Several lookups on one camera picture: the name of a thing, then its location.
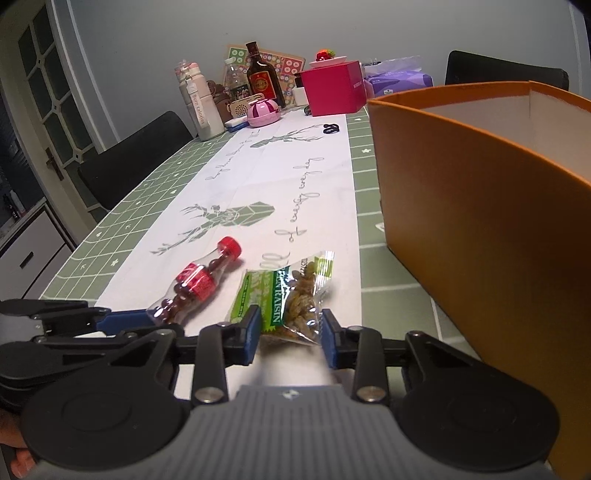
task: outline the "white table runner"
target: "white table runner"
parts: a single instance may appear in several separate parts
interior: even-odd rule
[[[340,132],[324,134],[324,124],[338,124]],[[321,250],[335,252],[324,306],[342,325],[360,324],[359,241],[346,129],[344,115],[314,118],[294,111],[267,127],[239,131],[155,221],[97,304],[114,310],[148,307],[186,264],[230,235],[242,246],[242,262],[188,322],[187,335],[224,320],[244,269],[280,268]],[[227,374],[230,394],[255,378],[296,385],[331,379],[319,352],[300,346]],[[183,369],[176,394],[186,397],[189,386],[190,371]]]

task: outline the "door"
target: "door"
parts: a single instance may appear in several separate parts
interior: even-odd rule
[[[82,241],[106,214],[77,173],[97,152],[66,80],[44,0],[18,0],[0,20],[0,81],[33,170]]]

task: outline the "pink box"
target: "pink box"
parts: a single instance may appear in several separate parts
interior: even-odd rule
[[[312,116],[355,113],[366,102],[358,61],[346,61],[301,72]]]

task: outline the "green checkered tablecloth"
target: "green checkered tablecloth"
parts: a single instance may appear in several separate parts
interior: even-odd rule
[[[388,250],[379,206],[378,175],[367,110],[347,117],[353,162],[363,325],[387,338],[423,330],[475,355],[460,332],[415,278]],[[44,299],[83,299],[94,304],[125,258],[156,218],[232,134],[193,141],[170,157],[121,201],[72,253],[43,294]],[[402,389],[393,372],[395,390]]]

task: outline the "metal screw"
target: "metal screw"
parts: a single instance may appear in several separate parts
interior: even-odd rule
[[[382,401],[386,397],[386,392],[383,388],[369,385],[357,390],[357,396],[368,403],[376,403]]]
[[[223,398],[223,391],[218,387],[203,387],[195,392],[195,398],[201,403],[217,403]]]

